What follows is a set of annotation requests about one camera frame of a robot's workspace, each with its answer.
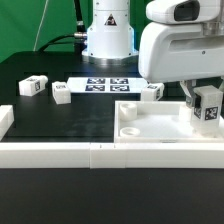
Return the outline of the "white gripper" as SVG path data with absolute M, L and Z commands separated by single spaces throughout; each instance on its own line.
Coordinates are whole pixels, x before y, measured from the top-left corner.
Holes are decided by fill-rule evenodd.
M 140 75 L 151 83 L 181 81 L 186 105 L 194 107 L 194 79 L 224 76 L 224 0 L 152 0 L 146 16 Z

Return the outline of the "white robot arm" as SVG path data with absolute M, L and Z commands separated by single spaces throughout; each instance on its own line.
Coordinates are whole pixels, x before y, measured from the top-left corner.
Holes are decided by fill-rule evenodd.
M 138 58 L 140 75 L 150 83 L 179 81 L 195 105 L 194 82 L 224 78 L 224 0 L 152 0 L 151 21 L 134 48 L 129 24 L 130 0 L 93 0 L 83 58 L 94 63 L 122 63 Z

